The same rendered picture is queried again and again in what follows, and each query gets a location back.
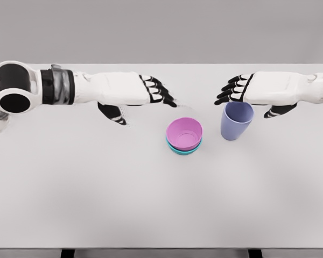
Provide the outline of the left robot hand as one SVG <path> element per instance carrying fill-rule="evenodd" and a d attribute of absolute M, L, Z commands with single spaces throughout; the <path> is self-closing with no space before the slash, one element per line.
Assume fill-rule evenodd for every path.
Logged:
<path fill-rule="evenodd" d="M 98 73 L 91 77 L 97 87 L 98 109 L 110 120 L 127 125 L 120 106 L 142 106 L 163 103 L 176 108 L 175 99 L 160 80 L 149 75 L 129 73 Z"/>

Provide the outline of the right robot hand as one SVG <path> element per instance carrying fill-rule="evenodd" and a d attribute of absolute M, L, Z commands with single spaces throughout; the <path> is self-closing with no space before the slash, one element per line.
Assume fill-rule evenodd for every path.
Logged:
<path fill-rule="evenodd" d="M 303 81 L 303 75 L 284 71 L 237 75 L 221 88 L 214 104 L 240 102 L 269 105 L 270 109 L 264 114 L 264 118 L 281 116 L 297 107 L 300 101 L 298 88 Z"/>

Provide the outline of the lavender blue cup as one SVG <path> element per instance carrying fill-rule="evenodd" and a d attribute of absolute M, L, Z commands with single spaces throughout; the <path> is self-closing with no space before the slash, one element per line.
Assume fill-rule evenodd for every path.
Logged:
<path fill-rule="evenodd" d="M 229 102 L 223 109 L 221 135 L 226 140 L 238 139 L 254 118 L 252 106 L 244 102 Z"/>

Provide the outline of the pink bowl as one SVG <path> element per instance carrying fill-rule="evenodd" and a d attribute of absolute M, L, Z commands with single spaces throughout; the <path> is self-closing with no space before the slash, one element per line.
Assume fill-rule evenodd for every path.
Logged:
<path fill-rule="evenodd" d="M 166 139 L 175 149 L 190 151 L 202 140 L 203 127 L 199 121 L 190 117 L 181 117 L 172 121 L 166 128 Z"/>

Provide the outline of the teal bowl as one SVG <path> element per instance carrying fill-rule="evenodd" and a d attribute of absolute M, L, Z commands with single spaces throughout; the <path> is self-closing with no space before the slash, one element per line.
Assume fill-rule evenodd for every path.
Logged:
<path fill-rule="evenodd" d="M 166 140 L 166 143 L 168 145 L 168 147 L 171 149 L 171 151 L 173 151 L 174 153 L 178 154 L 178 155 L 189 155 L 189 154 L 192 154 L 194 153 L 202 144 L 202 140 L 200 140 L 199 144 L 191 149 L 191 150 L 179 150 L 179 149 L 176 149 L 174 146 L 172 146 L 169 141 L 167 139 Z"/>

